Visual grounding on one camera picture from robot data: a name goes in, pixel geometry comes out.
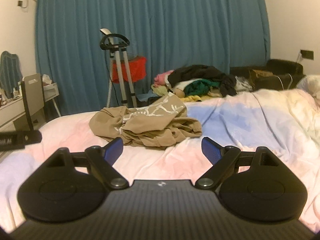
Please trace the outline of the garment steamer stand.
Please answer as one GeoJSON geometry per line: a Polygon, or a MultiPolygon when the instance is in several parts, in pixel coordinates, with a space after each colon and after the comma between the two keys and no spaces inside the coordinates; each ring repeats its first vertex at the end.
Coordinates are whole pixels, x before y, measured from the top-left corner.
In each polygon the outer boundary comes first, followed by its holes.
{"type": "Polygon", "coordinates": [[[127,37],[121,34],[111,33],[107,28],[101,28],[100,32],[103,34],[103,37],[100,40],[100,48],[104,51],[109,51],[110,54],[110,73],[109,77],[112,78],[112,66],[113,60],[117,64],[117,72],[119,75],[119,85],[121,92],[121,104],[128,107],[128,100],[126,97],[125,85],[124,85],[124,76],[121,67],[120,52],[123,54],[125,70],[127,74],[127,82],[129,84],[130,96],[133,103],[133,107],[137,108],[137,98],[133,82],[131,80],[131,74],[129,69],[129,60],[127,57],[127,47],[130,45],[130,41],[127,37]]]}

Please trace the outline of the tan brown garment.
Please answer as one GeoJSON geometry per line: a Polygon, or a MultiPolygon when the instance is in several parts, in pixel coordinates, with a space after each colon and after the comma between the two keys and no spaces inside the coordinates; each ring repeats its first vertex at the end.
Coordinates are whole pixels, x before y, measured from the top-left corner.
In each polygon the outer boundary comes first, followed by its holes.
{"type": "Polygon", "coordinates": [[[201,123],[187,116],[186,105],[172,93],[145,107],[105,107],[91,118],[89,127],[109,142],[121,138],[124,145],[135,147],[166,148],[202,135],[201,123]]]}

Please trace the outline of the white pillow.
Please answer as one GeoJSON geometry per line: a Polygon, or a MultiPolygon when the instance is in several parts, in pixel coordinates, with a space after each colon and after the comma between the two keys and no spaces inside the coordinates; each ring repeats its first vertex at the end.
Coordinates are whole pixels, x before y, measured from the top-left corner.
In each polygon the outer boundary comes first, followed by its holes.
{"type": "Polygon", "coordinates": [[[320,96],[320,75],[307,75],[303,77],[296,88],[301,89],[319,100],[320,96]]]}

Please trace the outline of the blue curtain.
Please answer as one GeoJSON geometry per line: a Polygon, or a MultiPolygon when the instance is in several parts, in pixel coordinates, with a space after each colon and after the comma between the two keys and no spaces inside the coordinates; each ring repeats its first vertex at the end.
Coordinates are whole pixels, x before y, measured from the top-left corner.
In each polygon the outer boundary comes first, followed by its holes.
{"type": "Polygon", "coordinates": [[[58,84],[63,115],[106,105],[101,28],[126,36],[129,55],[146,58],[139,93],[171,69],[204,64],[228,73],[270,58],[265,0],[37,0],[36,68],[58,84]]]}

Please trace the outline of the black wall outlet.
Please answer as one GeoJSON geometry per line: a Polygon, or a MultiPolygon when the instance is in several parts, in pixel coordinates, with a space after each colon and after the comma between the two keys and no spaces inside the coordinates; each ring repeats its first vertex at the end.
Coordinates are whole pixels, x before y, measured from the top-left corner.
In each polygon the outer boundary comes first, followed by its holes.
{"type": "Polygon", "coordinates": [[[312,50],[300,50],[300,54],[303,59],[314,60],[314,51],[312,50]]]}

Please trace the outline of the black sofa chair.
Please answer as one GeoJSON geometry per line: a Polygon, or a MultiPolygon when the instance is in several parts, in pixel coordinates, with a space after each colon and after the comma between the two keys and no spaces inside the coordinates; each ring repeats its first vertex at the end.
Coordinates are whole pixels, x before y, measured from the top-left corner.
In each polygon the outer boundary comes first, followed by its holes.
{"type": "Polygon", "coordinates": [[[264,66],[232,67],[230,73],[248,80],[254,91],[260,89],[293,89],[305,76],[303,74],[303,66],[300,63],[279,59],[268,60],[264,66]],[[252,69],[269,71],[273,73],[273,76],[258,78],[252,84],[249,80],[249,71],[252,69]]]}

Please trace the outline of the red fabric basket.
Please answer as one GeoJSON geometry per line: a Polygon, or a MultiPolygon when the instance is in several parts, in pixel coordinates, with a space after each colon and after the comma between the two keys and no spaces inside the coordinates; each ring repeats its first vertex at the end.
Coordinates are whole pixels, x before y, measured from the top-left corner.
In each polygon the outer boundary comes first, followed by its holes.
{"type": "MultiPolygon", "coordinates": [[[[129,60],[129,69],[131,74],[131,80],[133,83],[142,80],[146,77],[146,58],[142,56],[137,56],[129,60]]],[[[112,82],[119,83],[119,75],[117,72],[116,61],[113,61],[112,67],[112,82]]]]}

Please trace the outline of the grey chair back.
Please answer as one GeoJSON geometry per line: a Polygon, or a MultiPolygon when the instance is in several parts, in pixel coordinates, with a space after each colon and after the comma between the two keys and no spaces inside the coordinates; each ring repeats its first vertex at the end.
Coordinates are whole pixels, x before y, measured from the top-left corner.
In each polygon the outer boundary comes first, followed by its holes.
{"type": "Polygon", "coordinates": [[[44,107],[44,90],[40,73],[25,76],[21,81],[25,116],[30,131],[34,130],[31,117],[44,107]]]}

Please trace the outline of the pile of mixed clothes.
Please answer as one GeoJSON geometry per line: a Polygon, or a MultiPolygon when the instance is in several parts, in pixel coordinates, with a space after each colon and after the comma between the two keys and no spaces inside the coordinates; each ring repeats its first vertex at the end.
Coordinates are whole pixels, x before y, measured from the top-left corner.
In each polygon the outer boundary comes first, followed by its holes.
{"type": "Polygon", "coordinates": [[[252,90],[247,78],[207,65],[191,65],[158,74],[151,85],[151,92],[156,96],[173,93],[184,100],[195,97],[199,101],[204,96],[223,98],[252,90]]]}

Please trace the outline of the pastel tie-dye duvet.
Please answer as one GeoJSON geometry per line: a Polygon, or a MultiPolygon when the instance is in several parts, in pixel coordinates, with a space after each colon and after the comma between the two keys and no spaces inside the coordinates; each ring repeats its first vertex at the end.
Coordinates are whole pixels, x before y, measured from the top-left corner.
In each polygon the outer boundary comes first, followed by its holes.
{"type": "MultiPolygon", "coordinates": [[[[220,145],[243,151],[268,147],[304,183],[308,200],[300,216],[319,231],[319,100],[301,89],[260,90],[235,97],[188,103],[188,116],[199,120],[202,134],[220,145]]],[[[89,128],[93,113],[57,118],[41,128],[42,141],[1,160],[1,227],[12,231],[24,221],[17,190],[55,150],[82,152],[106,141],[89,128]]],[[[165,150],[126,146],[115,168],[128,181],[190,179],[210,168],[201,139],[185,139],[165,150]]]]}

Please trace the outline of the brown cardboard box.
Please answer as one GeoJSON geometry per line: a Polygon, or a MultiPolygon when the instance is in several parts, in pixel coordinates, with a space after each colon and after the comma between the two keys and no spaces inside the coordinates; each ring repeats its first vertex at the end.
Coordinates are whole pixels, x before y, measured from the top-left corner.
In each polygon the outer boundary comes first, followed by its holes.
{"type": "Polygon", "coordinates": [[[269,77],[269,76],[273,76],[273,73],[269,71],[257,70],[257,69],[252,69],[249,71],[249,80],[251,81],[252,84],[254,84],[258,78],[269,77]]]}

